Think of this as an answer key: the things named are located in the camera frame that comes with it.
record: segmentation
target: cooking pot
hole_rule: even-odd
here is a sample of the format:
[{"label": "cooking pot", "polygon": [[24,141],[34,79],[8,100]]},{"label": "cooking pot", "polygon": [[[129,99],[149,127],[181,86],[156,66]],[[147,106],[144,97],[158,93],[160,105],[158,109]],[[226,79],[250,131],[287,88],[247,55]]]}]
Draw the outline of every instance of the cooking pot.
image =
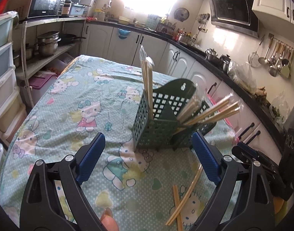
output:
[{"label": "cooking pot", "polygon": [[59,37],[61,38],[61,41],[58,43],[58,45],[66,45],[73,43],[77,39],[86,39],[86,37],[80,37],[73,34],[59,34]]},{"label": "cooking pot", "polygon": [[57,39],[54,42],[47,43],[47,44],[40,44],[39,45],[39,54],[43,57],[54,55],[54,53],[57,51],[58,48],[58,42],[61,39]]},{"label": "cooking pot", "polygon": [[53,41],[56,41],[59,38],[58,34],[59,34],[58,31],[46,32],[42,35],[37,36],[37,42],[38,42],[38,44],[51,43]]}]

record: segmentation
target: stainless steel pot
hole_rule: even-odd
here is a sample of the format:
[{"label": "stainless steel pot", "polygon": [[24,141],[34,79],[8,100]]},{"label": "stainless steel pot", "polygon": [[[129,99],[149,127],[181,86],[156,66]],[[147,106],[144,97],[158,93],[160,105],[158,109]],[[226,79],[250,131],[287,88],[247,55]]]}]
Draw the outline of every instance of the stainless steel pot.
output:
[{"label": "stainless steel pot", "polygon": [[54,55],[54,53],[57,51],[58,48],[58,42],[61,40],[61,38],[57,39],[54,42],[48,43],[48,44],[40,44],[39,45],[39,55],[43,57]]},{"label": "stainless steel pot", "polygon": [[178,41],[187,45],[191,45],[195,40],[192,39],[191,37],[178,33]]},{"label": "stainless steel pot", "polygon": [[58,31],[49,31],[37,37],[38,44],[48,44],[58,40],[59,32]]}]

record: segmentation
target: plastic bag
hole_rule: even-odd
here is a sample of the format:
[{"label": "plastic bag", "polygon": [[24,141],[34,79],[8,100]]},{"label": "plastic bag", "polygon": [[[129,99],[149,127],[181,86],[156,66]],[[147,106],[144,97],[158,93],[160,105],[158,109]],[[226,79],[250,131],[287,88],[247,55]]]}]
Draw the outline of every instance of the plastic bag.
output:
[{"label": "plastic bag", "polygon": [[248,62],[238,64],[231,61],[228,67],[228,76],[252,95],[256,92],[256,80],[252,77],[252,71]]},{"label": "plastic bag", "polygon": [[269,111],[276,122],[283,127],[283,124],[290,114],[290,108],[285,98],[285,91],[282,91],[273,99]]}]

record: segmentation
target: shelf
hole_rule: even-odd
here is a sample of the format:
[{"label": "shelf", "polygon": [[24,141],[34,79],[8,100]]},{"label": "shelf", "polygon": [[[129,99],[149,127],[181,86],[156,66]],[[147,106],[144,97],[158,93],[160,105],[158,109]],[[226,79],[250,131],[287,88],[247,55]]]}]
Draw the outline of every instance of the shelf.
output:
[{"label": "shelf", "polygon": [[41,24],[47,24],[52,22],[64,22],[64,21],[79,21],[86,20],[86,17],[68,17],[68,18],[46,18],[46,19],[28,19],[26,27],[33,27]]},{"label": "shelf", "polygon": [[[75,45],[80,44],[80,42],[64,45],[58,47],[57,51],[54,55],[42,58],[40,55],[34,56],[31,60],[26,62],[27,66],[27,79],[31,78],[37,71],[42,69],[45,65],[47,65],[50,61],[54,60],[61,54],[65,53],[69,49],[73,48]],[[16,68],[16,77],[19,80],[24,80],[22,66]]]}]

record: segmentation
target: hello kitty print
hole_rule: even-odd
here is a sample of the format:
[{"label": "hello kitty print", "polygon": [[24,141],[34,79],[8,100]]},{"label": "hello kitty print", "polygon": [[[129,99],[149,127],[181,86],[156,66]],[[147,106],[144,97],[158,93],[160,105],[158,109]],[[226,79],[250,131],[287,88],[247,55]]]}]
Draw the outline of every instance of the hello kitty print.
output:
[{"label": "hello kitty print", "polygon": [[103,175],[118,190],[133,187],[138,180],[145,176],[154,153],[147,149],[134,152],[133,139],[123,143],[118,152],[119,156],[109,156],[108,164],[103,169]]}]

